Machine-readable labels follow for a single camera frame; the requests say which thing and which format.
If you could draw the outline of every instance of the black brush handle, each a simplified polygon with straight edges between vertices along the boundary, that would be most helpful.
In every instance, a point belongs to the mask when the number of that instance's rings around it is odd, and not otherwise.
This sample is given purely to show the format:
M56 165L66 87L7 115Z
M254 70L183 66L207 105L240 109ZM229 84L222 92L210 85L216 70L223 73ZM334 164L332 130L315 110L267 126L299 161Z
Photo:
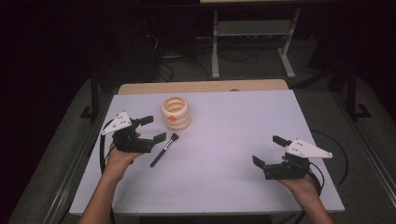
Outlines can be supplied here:
M160 154L158 154L158 156L155 158L155 160L149 166L153 167L155 165L155 163L157 163L157 161L161 158L163 153L165 153L165 151L166 151L165 149L161 150Z

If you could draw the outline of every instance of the white plastic bracket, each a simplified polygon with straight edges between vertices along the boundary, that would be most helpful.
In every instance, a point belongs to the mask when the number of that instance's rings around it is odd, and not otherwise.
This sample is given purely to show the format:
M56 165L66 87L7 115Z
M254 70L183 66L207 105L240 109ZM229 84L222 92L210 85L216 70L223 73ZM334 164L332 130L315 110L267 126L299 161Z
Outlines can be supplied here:
M115 131L124 129L126 127L129 127L132 125L132 122L128 116L128 114L125 111L122 111L117 115L116 118L111 121L108 126L102 130L102 135L108 134L108 133L114 133Z
M325 151L319 147L311 145L304 140L297 139L293 141L288 148L286 153L300 157L300 158L322 158L331 159L332 153Z

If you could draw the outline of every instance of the gray carpet floor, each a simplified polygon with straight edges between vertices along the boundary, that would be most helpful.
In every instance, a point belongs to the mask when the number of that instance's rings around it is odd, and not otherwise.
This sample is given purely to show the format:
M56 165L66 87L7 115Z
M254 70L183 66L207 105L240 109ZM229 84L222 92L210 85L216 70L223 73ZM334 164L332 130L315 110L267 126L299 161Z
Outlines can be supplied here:
M249 51L254 52L252 55L257 55L257 62L252 64L230 62L219 58L220 79L282 78L291 86L303 82L318 72L307 67L316 41L295 40L290 46L289 58L296 78L286 78L276 52L279 43L265 44L258 46L254 51ZM226 50L224 55L228 56L230 53L234 55L240 53L236 50ZM210 75L210 63L210 54L206 53L198 56L195 63L172 62L168 65L174 70L173 81L204 81L206 80L204 68ZM165 76L166 74L163 74L159 82L164 82ZM372 162L371 155L366 149L368 144L389 172L389 176L396 179L396 164L393 161L396 158L396 150L394 150L396 123L376 100L370 86L360 79L358 79L357 104L365 105L372 118L351 120L345 111L345 91L328 91L326 85L329 78L325 77L309 88L294 92L317 145L330 150L334 155L333 159L325 161L334 183L338 183L343 177L346 161L339 146L331 138L343 147L349 159L348 175L339 190L346 211L333 213L332 217L336 223L394 223L395 205L378 176L377 164ZM90 82L87 82L69 106L10 223L43 223L47 220L48 211L53 208L52 203L59 194L58 189L64 182L81 141L87 137L91 129L90 120L79 117L84 107L90 105L90 100ZM325 133L331 138L315 131ZM83 158L81 164L86 164L87 161L88 158ZM56 222L62 220L62 223L77 223L78 216L67 214L67 208L73 201L73 191L78 187L81 175L82 173L73 175L76 181L72 184L72 193L67 194L63 203L57 205L59 209L54 219ZM273 215L271 219L273 223L293 223L295 217L283 221L289 215ZM117 223L138 223L138 221L139 217L117 216Z

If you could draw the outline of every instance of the dark background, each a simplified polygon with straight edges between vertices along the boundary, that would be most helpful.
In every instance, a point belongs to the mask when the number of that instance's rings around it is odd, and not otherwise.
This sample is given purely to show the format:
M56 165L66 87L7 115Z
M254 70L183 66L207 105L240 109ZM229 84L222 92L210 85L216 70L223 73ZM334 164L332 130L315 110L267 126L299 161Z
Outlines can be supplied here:
M139 2L145 1L113 1L122 7ZM125 82L150 82L157 76L157 59L147 54L146 34L161 36L165 45L176 48L211 32L209 10L156 11L149 17L144 10L100 16L74 10L100 3L106 1L0 1L2 223L93 70L102 74L105 91ZM357 67L358 75L396 119L396 63L391 55L396 50L395 9L394 4L380 1L336 4L330 9L308 5L294 37L319 40L311 66L324 69L341 60ZM262 12L246 15L259 19Z

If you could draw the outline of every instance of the table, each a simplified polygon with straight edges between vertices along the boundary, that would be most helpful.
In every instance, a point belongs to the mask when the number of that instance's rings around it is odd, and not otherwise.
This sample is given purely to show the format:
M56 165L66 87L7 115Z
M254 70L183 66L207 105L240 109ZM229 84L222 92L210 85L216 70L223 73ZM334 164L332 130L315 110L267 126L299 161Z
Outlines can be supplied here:
M265 91L258 91L260 86ZM265 180L251 159L255 155L268 164L281 162L285 148L272 142L273 135L291 140L300 137L314 143L294 93L287 90L284 81L124 85L114 97L105 122L122 109L132 118L153 115L154 122L137 131L144 138L167 132L169 139L172 132L163 126L160 107L164 99L172 96L189 101L191 124L177 132L179 140L153 168L149 165L165 143L154 147L127 170L114 197L115 213L189 216L301 211L290 192L275 181ZM110 139L106 138L106 148ZM70 208L72 214L83 212L100 178L98 147L97 141ZM321 196L326 209L343 211L323 161L311 161L326 179Z

